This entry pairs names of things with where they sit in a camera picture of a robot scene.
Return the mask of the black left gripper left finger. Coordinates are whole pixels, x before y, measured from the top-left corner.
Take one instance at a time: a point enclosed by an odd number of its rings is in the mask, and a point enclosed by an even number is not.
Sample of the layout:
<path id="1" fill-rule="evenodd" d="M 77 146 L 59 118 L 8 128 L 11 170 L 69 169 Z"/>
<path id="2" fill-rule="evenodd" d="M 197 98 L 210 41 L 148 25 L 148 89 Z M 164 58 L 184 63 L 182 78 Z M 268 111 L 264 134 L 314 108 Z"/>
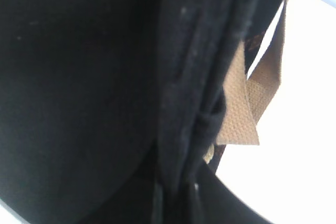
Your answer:
<path id="1" fill-rule="evenodd" d="M 156 135 L 161 0 L 1 0 L 1 199 L 76 223 Z"/>

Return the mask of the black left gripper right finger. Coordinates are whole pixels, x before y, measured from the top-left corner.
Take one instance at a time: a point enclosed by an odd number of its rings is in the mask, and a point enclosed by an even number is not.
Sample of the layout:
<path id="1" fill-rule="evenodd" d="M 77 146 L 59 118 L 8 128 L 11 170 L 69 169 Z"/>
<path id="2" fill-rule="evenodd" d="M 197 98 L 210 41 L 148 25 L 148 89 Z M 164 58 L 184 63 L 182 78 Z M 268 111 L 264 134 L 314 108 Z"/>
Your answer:
<path id="1" fill-rule="evenodd" d="M 270 223 L 236 197 L 202 162 L 187 190 L 184 223 Z"/>

